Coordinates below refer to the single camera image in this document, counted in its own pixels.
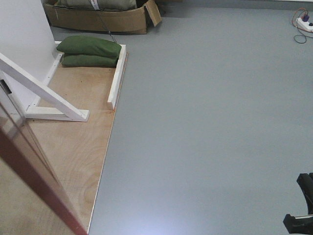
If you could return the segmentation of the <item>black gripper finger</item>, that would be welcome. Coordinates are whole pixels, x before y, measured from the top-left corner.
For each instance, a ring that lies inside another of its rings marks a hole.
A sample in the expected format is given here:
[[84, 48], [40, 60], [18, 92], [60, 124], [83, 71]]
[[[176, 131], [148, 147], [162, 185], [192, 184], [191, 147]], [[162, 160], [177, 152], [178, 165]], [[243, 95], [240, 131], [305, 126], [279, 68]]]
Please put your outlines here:
[[297, 183], [299, 184], [303, 195], [305, 197], [308, 214], [313, 213], [313, 173], [300, 173], [297, 178]]
[[283, 224], [290, 234], [312, 234], [313, 233], [313, 216], [291, 216], [286, 214]]

